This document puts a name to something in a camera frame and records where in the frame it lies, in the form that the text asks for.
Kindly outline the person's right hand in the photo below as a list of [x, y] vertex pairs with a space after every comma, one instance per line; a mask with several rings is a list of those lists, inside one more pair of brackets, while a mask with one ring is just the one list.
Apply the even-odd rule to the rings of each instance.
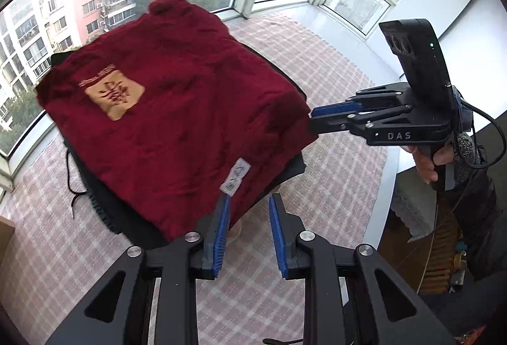
[[431, 157], [425, 156], [416, 146], [402, 146], [401, 148], [412, 155], [416, 171], [426, 185], [437, 182], [436, 167], [452, 164], [455, 159], [455, 151], [452, 145], [444, 146]]

